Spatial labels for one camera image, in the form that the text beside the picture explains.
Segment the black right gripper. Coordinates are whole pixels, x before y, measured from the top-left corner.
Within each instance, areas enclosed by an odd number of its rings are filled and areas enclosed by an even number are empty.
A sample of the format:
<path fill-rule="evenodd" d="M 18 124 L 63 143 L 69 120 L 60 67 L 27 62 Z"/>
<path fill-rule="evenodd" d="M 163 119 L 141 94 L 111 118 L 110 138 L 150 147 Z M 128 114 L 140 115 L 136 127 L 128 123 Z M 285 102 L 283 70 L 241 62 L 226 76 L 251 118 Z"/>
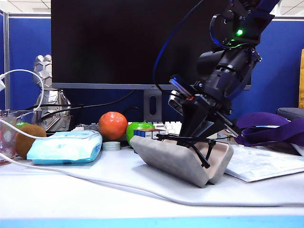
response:
<path fill-rule="evenodd" d="M 240 135 L 240 129 L 225 115 L 231 109 L 231 102 L 224 99 L 218 102 L 209 94 L 197 91 L 191 100 L 182 103 L 182 127 L 179 136 L 203 140 L 228 129 L 233 136 Z"/>

